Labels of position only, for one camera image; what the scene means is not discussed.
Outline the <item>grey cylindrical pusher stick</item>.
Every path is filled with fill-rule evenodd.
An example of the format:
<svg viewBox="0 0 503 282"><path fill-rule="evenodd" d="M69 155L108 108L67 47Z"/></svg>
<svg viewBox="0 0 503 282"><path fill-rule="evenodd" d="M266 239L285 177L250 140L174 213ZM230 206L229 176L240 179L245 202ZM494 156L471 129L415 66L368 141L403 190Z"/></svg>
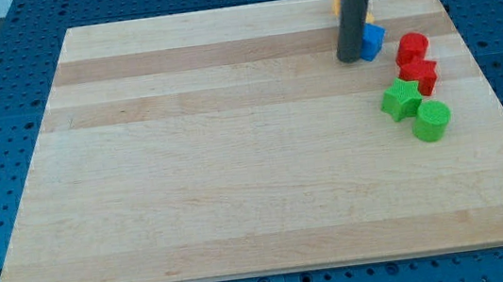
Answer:
<svg viewBox="0 0 503 282"><path fill-rule="evenodd" d="M341 0L337 59L343 63L359 60L369 0Z"/></svg>

